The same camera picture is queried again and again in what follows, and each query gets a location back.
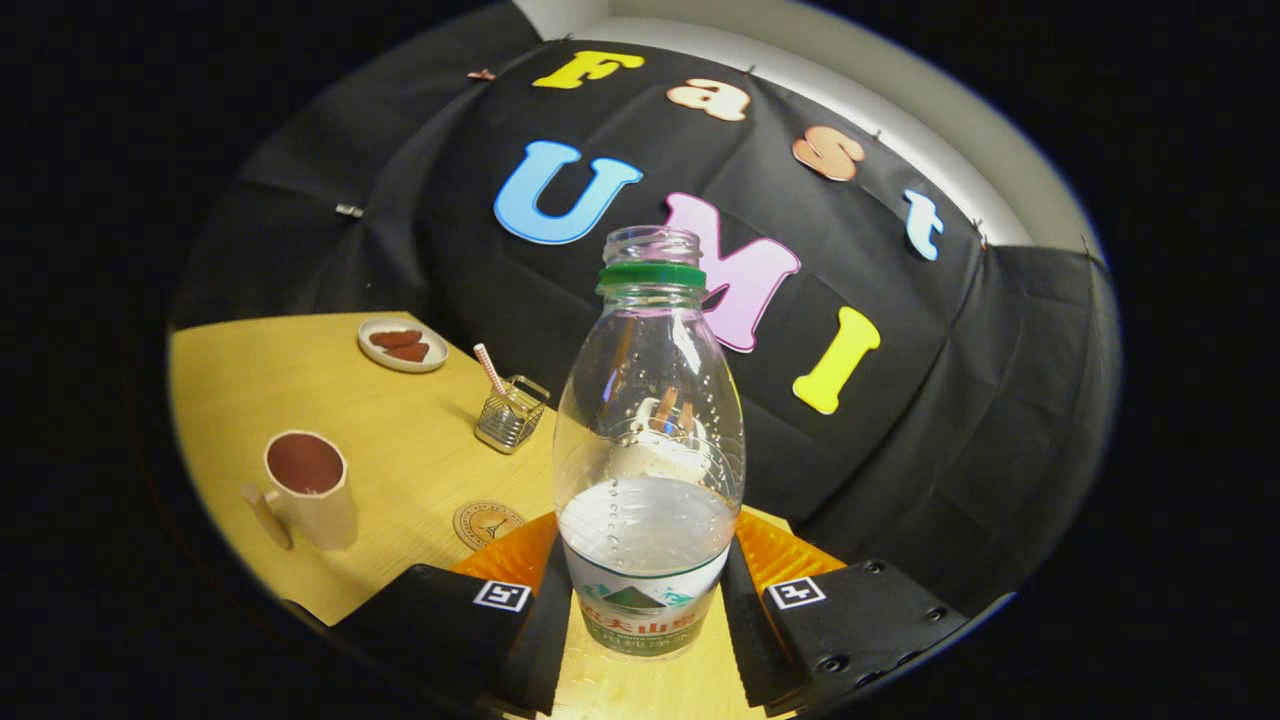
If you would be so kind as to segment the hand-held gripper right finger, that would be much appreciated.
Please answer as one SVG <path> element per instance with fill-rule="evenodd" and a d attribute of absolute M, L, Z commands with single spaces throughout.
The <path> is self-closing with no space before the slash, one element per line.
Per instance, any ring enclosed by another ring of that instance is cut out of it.
<path fill-rule="evenodd" d="M 722 598 L 748 703 L 814 717 L 864 701 L 966 632 L 966 614 L 883 559 L 842 562 L 742 510 Z"/>

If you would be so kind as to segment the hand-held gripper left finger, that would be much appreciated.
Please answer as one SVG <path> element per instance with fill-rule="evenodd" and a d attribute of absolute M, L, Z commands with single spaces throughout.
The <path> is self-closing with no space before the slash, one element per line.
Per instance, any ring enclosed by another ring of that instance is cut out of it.
<path fill-rule="evenodd" d="M 547 512 L 451 569 L 415 564 L 332 626 L 347 650 L 456 703 L 549 715 L 571 588 Z"/>

